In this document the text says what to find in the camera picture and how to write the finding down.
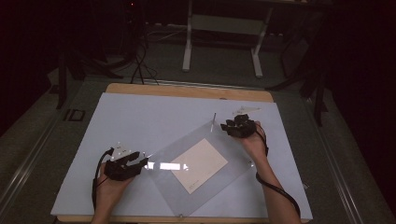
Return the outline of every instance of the dark background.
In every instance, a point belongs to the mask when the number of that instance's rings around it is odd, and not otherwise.
[[[187,1],[148,0],[147,20],[185,23]],[[326,86],[332,90],[363,157],[396,214],[395,44],[396,3],[394,1],[337,1],[351,4],[351,10],[337,11],[326,19],[316,36],[315,55],[330,65]],[[90,57],[103,57],[97,21],[90,14],[89,1],[6,1],[0,9],[0,106],[3,134],[45,91],[50,88],[47,73],[58,64],[58,34],[69,34],[77,48]],[[201,5],[199,10],[219,12]],[[262,17],[260,8],[232,7],[232,14]],[[284,33],[293,25],[290,9],[278,10],[270,33]]]

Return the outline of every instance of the transparent plastic sheet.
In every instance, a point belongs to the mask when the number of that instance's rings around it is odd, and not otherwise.
[[[184,169],[183,172],[191,174],[195,172],[193,169],[199,168],[172,161],[203,140],[206,140],[227,163],[194,192],[189,193],[172,171]],[[194,160],[202,160],[202,157],[196,157]],[[210,122],[149,156],[148,172],[175,216],[188,217],[246,172],[251,167],[250,164],[250,159],[242,146],[228,136],[216,122],[212,129]],[[207,166],[205,161],[202,161],[202,166]]]

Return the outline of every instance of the white board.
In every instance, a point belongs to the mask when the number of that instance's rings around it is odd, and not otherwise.
[[[210,122],[215,113],[218,123],[233,119],[233,112],[241,106],[261,109],[249,116],[259,120],[266,132],[270,148],[268,160],[285,191],[299,204],[301,217],[312,219],[275,103],[116,93],[103,93],[51,214],[93,214],[91,190],[97,162],[118,142],[132,151],[150,155]],[[113,215],[172,217],[173,212],[147,171],[142,170],[142,174],[125,190]],[[261,185],[255,179],[255,169],[239,176],[191,217],[268,217]]]

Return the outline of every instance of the black cable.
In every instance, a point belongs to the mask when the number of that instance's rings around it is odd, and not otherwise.
[[[99,160],[99,162],[98,162],[98,165],[97,165],[97,167],[96,167],[95,177],[93,178],[93,181],[92,181],[92,203],[93,203],[93,209],[96,208],[96,189],[97,189],[97,187],[98,187],[98,184],[97,184],[97,182],[98,182],[98,175],[99,175],[100,167],[101,167],[101,165],[102,165],[102,160],[105,158],[106,155],[111,156],[111,154],[113,154],[113,151],[114,151],[114,148],[113,148],[113,147],[112,147],[111,149],[109,149],[108,151],[106,151],[106,152],[102,155],[102,157],[100,158],[100,160]]]
[[[256,124],[257,126],[259,126],[262,131],[264,132],[264,129],[262,128],[262,126],[260,126],[259,124]],[[262,142],[264,143],[264,147],[265,147],[265,155],[268,155],[268,146],[267,146],[267,141],[266,139],[256,130],[256,134],[259,135],[260,139],[262,140]],[[294,208],[296,209],[296,212],[298,214],[299,217],[301,217],[301,212],[300,212],[300,207],[298,206],[297,202],[293,199],[293,197],[291,197],[285,190],[272,185],[268,182],[265,182],[264,180],[262,180],[262,178],[259,176],[259,173],[256,173],[256,179],[257,181],[259,181],[262,185],[264,185],[265,187],[274,190],[275,192],[281,194],[283,197],[285,197],[286,199],[288,199],[294,206]]]
[[[264,147],[265,147],[265,156],[268,156],[269,147],[267,146],[267,141],[264,139],[264,137],[263,137],[257,130],[256,130],[255,132],[256,132],[256,134],[259,135],[260,139],[261,139],[262,142],[264,143]]]
[[[296,209],[298,217],[301,217],[300,207],[298,206],[297,202],[293,199],[293,197],[291,197],[285,190],[280,189],[279,187],[277,187],[275,185],[272,185],[270,183],[263,181],[262,178],[259,176],[259,173],[256,173],[256,179],[265,187],[272,189],[275,192],[281,194],[283,197],[287,198],[294,205],[294,208]]]

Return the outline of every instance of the paper sheet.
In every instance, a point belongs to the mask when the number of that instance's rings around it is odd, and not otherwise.
[[[180,170],[173,170],[172,173],[186,191],[192,194],[227,164],[227,161],[206,139],[203,139],[174,159],[172,163],[180,164]]]

